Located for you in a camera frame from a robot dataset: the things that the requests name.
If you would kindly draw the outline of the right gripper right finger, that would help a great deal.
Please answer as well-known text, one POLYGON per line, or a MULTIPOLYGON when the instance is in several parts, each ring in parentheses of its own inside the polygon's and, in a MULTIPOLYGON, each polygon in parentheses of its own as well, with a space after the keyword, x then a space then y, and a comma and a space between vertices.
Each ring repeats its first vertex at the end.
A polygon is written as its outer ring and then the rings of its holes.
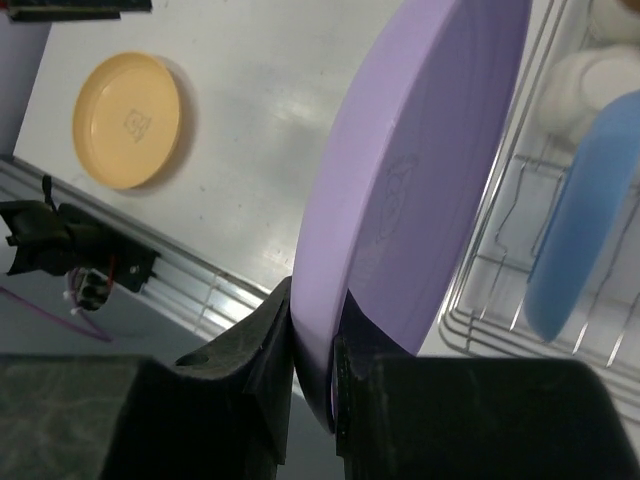
POLYGON ((334 340, 336 452, 349 479, 635 479, 587 365, 416 357, 347 298, 334 340))

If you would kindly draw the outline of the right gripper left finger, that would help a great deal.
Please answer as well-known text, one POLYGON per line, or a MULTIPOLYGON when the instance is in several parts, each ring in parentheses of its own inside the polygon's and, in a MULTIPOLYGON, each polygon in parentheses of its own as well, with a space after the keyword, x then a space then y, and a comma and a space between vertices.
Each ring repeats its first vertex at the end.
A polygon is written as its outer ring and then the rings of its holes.
POLYGON ((294 373, 281 281, 246 318, 173 366, 125 356, 5 355, 5 479, 272 479, 294 373))

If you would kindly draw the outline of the purple plastic plate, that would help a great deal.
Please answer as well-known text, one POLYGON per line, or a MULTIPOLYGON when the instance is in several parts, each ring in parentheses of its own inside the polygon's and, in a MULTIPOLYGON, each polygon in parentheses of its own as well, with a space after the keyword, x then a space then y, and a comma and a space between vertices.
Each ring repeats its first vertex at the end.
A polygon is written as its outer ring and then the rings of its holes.
POLYGON ((359 67, 304 211, 290 311, 304 396, 335 427, 333 342, 354 301, 410 353, 475 226, 527 36, 527 1, 406 1, 359 67))

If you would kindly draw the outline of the blue plastic plate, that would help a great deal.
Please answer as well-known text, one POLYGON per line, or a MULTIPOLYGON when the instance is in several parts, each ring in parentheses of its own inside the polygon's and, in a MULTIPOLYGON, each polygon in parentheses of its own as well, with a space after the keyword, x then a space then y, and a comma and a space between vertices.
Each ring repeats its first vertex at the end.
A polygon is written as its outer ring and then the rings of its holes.
POLYGON ((639 93, 596 116, 581 140, 533 263, 524 313, 544 342, 561 333, 625 202, 639 163, 639 93))

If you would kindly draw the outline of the orange plastic plate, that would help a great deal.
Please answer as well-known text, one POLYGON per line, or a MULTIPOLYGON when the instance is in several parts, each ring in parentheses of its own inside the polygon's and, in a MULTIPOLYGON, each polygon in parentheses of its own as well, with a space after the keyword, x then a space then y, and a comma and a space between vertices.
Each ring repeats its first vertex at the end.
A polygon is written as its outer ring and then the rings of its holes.
POLYGON ((169 162, 182 119, 180 92, 166 65, 146 53, 119 53, 96 66, 78 93, 74 150, 96 182, 136 188, 169 162))

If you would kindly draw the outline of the flower patterned small dish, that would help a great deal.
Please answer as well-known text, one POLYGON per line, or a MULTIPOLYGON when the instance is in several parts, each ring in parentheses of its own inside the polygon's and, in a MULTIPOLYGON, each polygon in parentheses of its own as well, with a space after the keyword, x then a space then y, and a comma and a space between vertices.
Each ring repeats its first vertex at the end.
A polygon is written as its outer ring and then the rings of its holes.
POLYGON ((630 45, 572 53, 549 71, 539 97, 538 123, 565 149, 574 149, 607 105, 639 89, 639 49, 630 45))

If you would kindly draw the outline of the brown white ceramic cup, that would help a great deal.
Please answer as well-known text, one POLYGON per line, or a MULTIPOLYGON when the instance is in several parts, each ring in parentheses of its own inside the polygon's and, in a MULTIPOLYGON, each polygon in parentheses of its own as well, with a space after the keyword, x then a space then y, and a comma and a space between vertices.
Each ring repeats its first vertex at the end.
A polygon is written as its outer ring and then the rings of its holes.
POLYGON ((593 0, 590 2, 588 29, 601 41, 639 42, 639 0, 593 0))

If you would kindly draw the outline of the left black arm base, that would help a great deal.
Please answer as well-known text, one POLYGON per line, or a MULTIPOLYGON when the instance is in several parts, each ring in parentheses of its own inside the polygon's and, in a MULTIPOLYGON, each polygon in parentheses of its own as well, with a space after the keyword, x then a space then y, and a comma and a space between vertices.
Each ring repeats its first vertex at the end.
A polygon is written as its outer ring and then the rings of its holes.
POLYGON ((104 306, 116 286, 140 292, 158 253, 75 205, 56 204, 49 176, 42 191, 41 200, 1 203, 1 273, 63 277, 74 308, 87 312, 104 306))

